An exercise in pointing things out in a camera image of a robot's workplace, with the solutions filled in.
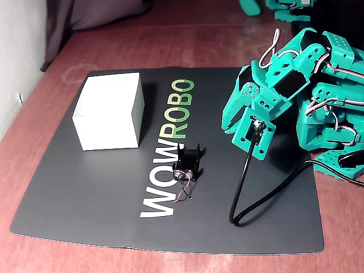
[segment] white box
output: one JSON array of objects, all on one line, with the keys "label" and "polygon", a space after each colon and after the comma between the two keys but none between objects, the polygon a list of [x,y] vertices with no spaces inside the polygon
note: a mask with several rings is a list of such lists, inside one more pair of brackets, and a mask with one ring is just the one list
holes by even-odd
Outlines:
[{"label": "white box", "polygon": [[72,116],[82,149],[138,148],[143,111],[139,73],[88,77]]}]

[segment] table surface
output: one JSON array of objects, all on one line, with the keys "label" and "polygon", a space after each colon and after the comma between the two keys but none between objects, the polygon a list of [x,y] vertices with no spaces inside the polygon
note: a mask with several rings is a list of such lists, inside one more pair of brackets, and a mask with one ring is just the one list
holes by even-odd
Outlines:
[{"label": "table surface", "polygon": [[159,0],[144,16],[75,34],[0,144],[0,272],[363,272],[364,189],[315,173],[325,249],[319,254],[232,256],[106,249],[16,236],[9,227],[58,124],[89,71],[240,67],[288,23],[248,18],[238,1]]}]

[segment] black mat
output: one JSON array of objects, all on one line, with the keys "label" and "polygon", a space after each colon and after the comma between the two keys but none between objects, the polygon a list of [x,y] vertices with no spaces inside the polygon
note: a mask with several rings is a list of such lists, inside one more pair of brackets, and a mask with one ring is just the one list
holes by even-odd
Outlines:
[{"label": "black mat", "polygon": [[[83,152],[71,119],[77,95],[30,182],[11,225],[13,233],[86,245],[187,253],[284,254],[323,249],[312,169],[306,169],[276,198],[250,213],[245,227],[229,224],[246,153],[231,143],[232,135],[221,130],[221,113],[238,68],[137,71],[146,101],[140,147]],[[125,71],[92,72],[90,76],[118,72]],[[161,126],[170,123],[164,112],[172,107],[167,105],[168,96],[178,93],[171,88],[178,79],[195,84],[189,91],[192,104],[185,106],[190,116],[177,124],[188,124],[179,132],[186,138],[162,139],[180,141],[187,148],[198,143],[206,148],[200,163],[203,174],[193,191],[194,200],[158,202],[173,215],[140,218],[141,212],[160,211],[143,205],[145,198],[161,197],[161,191],[174,197],[181,190],[178,184],[157,187],[149,179],[156,166],[172,165],[153,163],[153,159],[166,158],[155,149],[169,147],[158,143],[158,138]],[[283,120],[278,129],[289,127],[287,122]],[[275,188],[308,157],[299,149],[294,132],[277,130],[266,159],[251,162],[238,210]],[[156,178],[170,181],[171,176],[165,171]]]}]

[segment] green robot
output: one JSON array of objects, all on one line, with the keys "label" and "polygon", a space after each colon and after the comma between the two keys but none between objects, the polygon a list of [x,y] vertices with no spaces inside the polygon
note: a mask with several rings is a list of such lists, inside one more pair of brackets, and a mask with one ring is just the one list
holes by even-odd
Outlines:
[{"label": "green robot", "polygon": [[[276,50],[279,36],[276,30],[260,60],[241,69],[223,111],[222,129],[234,134],[233,144],[248,152],[264,122],[253,150],[253,156],[263,160],[276,129],[274,120],[297,102],[299,145],[307,151],[328,149],[316,160],[357,178],[364,173],[364,51],[343,37],[312,28]],[[319,165],[315,169],[338,177]]]},{"label": "green robot", "polygon": [[[269,9],[275,11],[275,19],[286,22],[310,21],[315,0],[266,0]],[[240,5],[248,16],[260,14],[256,0],[240,0]]]}]

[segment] white letter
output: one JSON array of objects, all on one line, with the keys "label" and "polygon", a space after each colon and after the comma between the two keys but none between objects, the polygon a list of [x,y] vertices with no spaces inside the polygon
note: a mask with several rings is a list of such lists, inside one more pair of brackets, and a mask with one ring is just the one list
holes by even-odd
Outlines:
[{"label": "white letter", "polygon": [[[160,139],[160,138],[158,139],[158,143],[165,144],[165,145],[170,145],[171,147],[156,148],[155,153],[160,154],[160,155],[164,155],[164,156],[169,156],[170,158],[154,158],[153,163],[176,162],[178,160],[178,156],[176,154],[173,154],[171,152],[167,152],[167,151],[177,150],[178,143],[167,141],[167,140]],[[184,144],[180,144],[180,148],[183,149],[183,147],[184,147]]]},{"label": "white letter", "polygon": [[172,166],[157,166],[154,167],[150,173],[149,173],[149,180],[153,183],[153,185],[156,185],[157,187],[170,187],[177,183],[177,180],[172,179],[171,181],[164,182],[159,181],[155,178],[155,175],[157,172],[166,171],[166,172],[173,172]]},{"label": "white letter", "polygon": [[174,193],[163,192],[158,189],[153,189],[147,187],[147,192],[154,193],[155,195],[161,195],[164,197],[158,198],[145,198],[143,201],[143,205],[149,206],[150,208],[159,209],[161,212],[141,212],[140,218],[150,218],[150,217],[161,217],[161,216],[170,216],[173,215],[173,208],[169,208],[167,206],[162,206],[156,204],[156,202],[166,202],[172,201],[176,199],[176,195]]}]

